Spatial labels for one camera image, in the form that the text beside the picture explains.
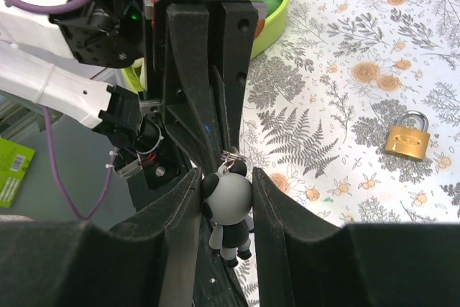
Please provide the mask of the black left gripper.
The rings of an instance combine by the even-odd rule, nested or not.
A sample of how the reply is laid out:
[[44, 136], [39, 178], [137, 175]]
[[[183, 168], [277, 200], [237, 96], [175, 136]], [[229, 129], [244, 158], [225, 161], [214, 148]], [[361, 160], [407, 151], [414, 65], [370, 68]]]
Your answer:
[[147, 0], [145, 7], [147, 112], [165, 139], [142, 180], [150, 190], [165, 190], [193, 165], [216, 171], [222, 145], [239, 147], [249, 60], [265, 5]]

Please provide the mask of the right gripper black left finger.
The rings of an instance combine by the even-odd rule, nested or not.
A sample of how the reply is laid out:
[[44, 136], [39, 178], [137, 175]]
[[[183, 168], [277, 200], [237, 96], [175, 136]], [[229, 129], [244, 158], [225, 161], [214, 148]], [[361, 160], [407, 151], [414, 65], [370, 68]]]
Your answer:
[[87, 221], [1, 224], [3, 306], [190, 306], [201, 170], [105, 231]]

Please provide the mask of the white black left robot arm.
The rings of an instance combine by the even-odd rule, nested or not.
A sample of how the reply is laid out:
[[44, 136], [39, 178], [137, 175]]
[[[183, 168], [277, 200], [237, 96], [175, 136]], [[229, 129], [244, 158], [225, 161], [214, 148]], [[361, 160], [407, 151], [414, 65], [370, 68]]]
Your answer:
[[252, 0], [1, 0], [1, 89], [167, 162], [177, 180], [237, 156], [267, 5]]

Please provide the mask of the small brass padlock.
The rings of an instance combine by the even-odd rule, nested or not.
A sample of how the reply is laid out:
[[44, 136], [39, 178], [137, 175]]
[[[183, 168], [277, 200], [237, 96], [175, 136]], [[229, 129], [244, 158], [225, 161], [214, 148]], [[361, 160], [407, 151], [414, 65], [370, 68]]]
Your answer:
[[[403, 126], [403, 120], [411, 116], [418, 117], [421, 129]], [[413, 160], [423, 161], [431, 135], [428, 133], [428, 117], [419, 111], [409, 110], [399, 115], [394, 126], [391, 127], [384, 152], [390, 155], [399, 155]]]

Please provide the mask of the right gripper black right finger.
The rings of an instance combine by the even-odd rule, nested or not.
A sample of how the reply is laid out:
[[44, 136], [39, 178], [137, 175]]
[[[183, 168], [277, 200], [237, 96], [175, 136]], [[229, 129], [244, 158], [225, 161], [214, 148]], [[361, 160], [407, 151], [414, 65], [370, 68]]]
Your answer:
[[337, 227], [252, 173], [262, 306], [457, 306], [457, 224]]

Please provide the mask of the panda figure keychain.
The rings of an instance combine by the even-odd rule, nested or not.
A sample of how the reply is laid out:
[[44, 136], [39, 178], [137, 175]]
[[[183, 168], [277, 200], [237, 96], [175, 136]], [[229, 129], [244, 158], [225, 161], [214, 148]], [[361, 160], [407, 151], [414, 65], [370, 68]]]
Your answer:
[[209, 247], [227, 267], [236, 267], [240, 259], [248, 260], [252, 256], [249, 234], [254, 231], [254, 221], [249, 215], [253, 200], [246, 163], [223, 163], [202, 180], [201, 195], [201, 213], [214, 223]]

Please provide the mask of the silver key with ring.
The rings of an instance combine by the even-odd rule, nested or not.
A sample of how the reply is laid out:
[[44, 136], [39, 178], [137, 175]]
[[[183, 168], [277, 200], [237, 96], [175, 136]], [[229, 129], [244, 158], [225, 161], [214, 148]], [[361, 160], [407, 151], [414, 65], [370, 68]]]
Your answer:
[[247, 174], [247, 158], [239, 154], [238, 149], [232, 147], [221, 153], [223, 173], [236, 173], [242, 176]]

